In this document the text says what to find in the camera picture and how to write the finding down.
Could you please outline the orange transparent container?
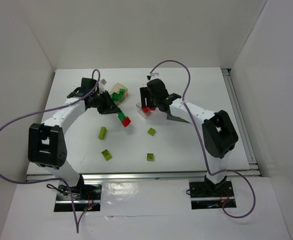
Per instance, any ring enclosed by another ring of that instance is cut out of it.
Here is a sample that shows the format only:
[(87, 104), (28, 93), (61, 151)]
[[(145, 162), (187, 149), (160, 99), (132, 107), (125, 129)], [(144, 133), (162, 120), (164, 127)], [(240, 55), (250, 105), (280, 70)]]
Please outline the orange transparent container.
[(111, 100), (116, 104), (119, 105), (124, 99), (128, 97), (128, 88), (122, 85), (121, 83), (116, 83), (110, 93), (109, 93)]

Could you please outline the dark green lego attached red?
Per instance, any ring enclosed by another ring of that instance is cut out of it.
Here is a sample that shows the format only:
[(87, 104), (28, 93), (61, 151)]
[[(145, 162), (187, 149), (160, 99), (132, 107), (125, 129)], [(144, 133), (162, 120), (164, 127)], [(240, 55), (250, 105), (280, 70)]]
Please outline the dark green lego attached red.
[(117, 113), (117, 117), (121, 122), (123, 122), (127, 116), (122, 111), (120, 111)]

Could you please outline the dark green lego top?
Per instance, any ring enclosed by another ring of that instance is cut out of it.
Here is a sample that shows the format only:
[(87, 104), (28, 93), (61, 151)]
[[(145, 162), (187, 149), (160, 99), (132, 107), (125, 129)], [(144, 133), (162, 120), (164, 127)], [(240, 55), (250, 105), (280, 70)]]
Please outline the dark green lego top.
[(118, 102), (122, 98), (122, 95), (123, 94), (119, 94), (119, 93), (113, 92), (110, 95), (110, 97), (111, 97), (111, 100), (116, 103), (116, 102)]

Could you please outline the red lego pair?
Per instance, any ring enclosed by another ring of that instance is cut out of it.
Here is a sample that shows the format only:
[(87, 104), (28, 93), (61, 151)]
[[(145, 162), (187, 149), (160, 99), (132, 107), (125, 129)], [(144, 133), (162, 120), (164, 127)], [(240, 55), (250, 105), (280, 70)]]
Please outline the red lego pair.
[(130, 118), (127, 116), (126, 118), (123, 119), (123, 121), (121, 122), (122, 125), (126, 128), (130, 123), (131, 123), (131, 120)]

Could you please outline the lime lego long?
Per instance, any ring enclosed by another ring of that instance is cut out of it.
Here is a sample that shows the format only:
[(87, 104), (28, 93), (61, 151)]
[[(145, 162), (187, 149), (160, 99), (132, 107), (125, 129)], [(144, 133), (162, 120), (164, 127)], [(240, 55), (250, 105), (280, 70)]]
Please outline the lime lego long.
[(107, 134), (107, 128), (105, 126), (102, 126), (100, 131), (99, 131), (99, 134), (98, 134), (98, 139), (99, 140), (104, 140), (105, 137), (106, 137), (106, 134)]

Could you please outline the grey transparent container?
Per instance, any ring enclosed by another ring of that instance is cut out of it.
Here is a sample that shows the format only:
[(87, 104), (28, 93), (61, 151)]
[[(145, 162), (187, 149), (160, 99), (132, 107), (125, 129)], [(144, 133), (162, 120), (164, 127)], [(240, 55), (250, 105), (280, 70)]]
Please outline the grey transparent container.
[(170, 113), (166, 114), (166, 119), (170, 120), (170, 121), (176, 121), (176, 122), (182, 122), (182, 123), (188, 123), (189, 124), (189, 122), (187, 120), (182, 119), (182, 118), (180, 118), (178, 116), (171, 115)]

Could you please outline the clear transparent container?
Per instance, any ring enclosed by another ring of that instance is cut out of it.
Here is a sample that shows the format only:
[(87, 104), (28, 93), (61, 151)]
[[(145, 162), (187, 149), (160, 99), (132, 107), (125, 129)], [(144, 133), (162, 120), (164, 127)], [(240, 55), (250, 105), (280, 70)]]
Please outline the clear transparent container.
[(136, 104), (136, 110), (139, 115), (141, 115), (144, 119), (150, 117), (154, 112), (158, 110), (157, 107), (142, 107), (141, 102)]

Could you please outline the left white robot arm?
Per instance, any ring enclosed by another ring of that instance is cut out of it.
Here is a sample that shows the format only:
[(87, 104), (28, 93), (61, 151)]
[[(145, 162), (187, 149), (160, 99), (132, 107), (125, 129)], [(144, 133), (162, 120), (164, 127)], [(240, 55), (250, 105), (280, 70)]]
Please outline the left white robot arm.
[(28, 130), (28, 160), (59, 178), (63, 190), (80, 196), (89, 188), (83, 176), (67, 161), (65, 134), (89, 108), (96, 108), (101, 115), (116, 114), (124, 127), (131, 122), (102, 83), (84, 77), (81, 85), (67, 96), (61, 109), (43, 123), (33, 123)]

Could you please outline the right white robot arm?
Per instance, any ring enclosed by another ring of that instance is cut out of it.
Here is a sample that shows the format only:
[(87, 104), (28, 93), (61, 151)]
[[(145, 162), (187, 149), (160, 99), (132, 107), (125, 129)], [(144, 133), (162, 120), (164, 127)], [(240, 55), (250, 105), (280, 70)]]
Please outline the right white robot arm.
[(239, 140), (229, 114), (224, 110), (206, 110), (184, 101), (180, 95), (170, 94), (161, 79), (151, 79), (151, 76), (147, 79), (146, 86), (140, 88), (141, 106), (157, 108), (170, 117), (193, 124), (204, 150), (207, 168), (204, 186), (211, 194), (221, 191), (227, 179), (226, 169), (231, 151)]

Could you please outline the dark green lego square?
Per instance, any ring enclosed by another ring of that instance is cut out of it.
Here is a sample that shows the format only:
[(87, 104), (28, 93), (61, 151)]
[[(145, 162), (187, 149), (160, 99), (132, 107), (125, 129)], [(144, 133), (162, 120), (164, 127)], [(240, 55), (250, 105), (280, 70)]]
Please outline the dark green lego square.
[(125, 91), (126, 91), (125, 89), (121, 88), (121, 89), (119, 90), (119, 94), (124, 94)]

